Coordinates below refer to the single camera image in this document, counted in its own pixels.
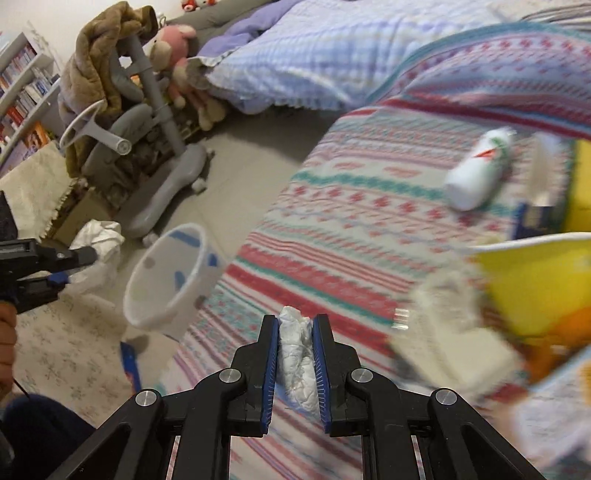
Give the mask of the person's left hand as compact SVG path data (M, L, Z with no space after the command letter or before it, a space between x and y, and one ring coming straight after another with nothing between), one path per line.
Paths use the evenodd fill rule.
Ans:
M13 305L0 304L0 384L1 399L12 390L13 367L16 359L17 313Z

